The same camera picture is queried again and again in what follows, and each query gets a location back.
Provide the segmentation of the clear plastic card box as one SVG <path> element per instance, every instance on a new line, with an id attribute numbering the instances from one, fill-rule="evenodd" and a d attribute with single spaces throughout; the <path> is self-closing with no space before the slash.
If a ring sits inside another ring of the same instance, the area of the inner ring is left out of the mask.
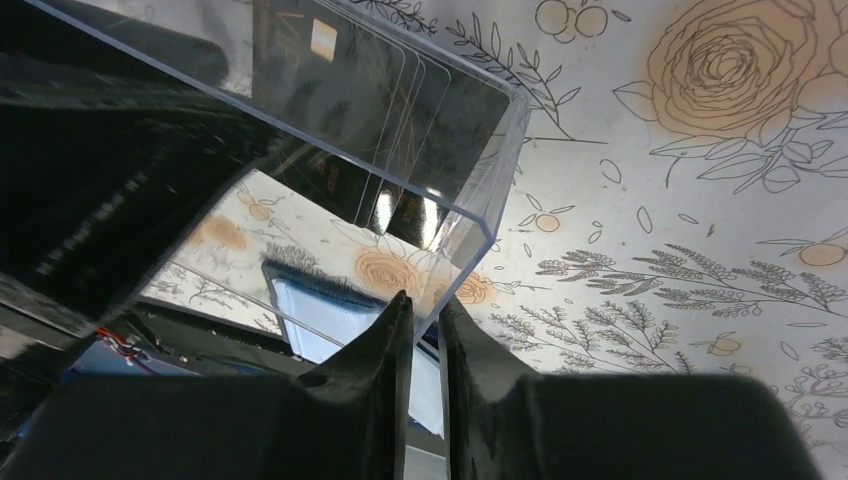
<path id="1" fill-rule="evenodd" d="M 40 8 L 275 127 L 244 179 L 261 242 L 348 288 L 405 291 L 423 336 L 493 245 L 529 116 L 496 74 L 344 1 L 43 1 Z"/>

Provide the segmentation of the blue leather card holder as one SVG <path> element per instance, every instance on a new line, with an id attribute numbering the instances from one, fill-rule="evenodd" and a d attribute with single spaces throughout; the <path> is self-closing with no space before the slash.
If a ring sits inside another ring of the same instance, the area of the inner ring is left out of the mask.
<path id="1" fill-rule="evenodd" d="M 262 263 L 270 306 L 293 353 L 321 364 L 368 329 L 387 302 L 313 267 L 267 258 Z M 414 347 L 409 415 L 444 435 L 439 368 L 433 347 Z"/>

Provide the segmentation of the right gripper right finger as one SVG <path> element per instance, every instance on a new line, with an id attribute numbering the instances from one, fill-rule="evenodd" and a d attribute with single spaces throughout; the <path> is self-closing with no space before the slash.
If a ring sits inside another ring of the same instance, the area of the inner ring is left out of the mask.
<path id="1" fill-rule="evenodd" d="M 787 413 L 731 375 L 543 374 L 450 300 L 439 316 L 452 479 L 816 479 Z"/>

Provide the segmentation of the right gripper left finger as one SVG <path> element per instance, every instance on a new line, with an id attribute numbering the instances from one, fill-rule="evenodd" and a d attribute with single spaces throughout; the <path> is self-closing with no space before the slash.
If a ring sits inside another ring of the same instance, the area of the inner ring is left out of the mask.
<path id="1" fill-rule="evenodd" d="M 328 360 L 287 374 L 80 375 L 52 394 L 5 479 L 399 479 L 413 303 L 397 292 Z"/>

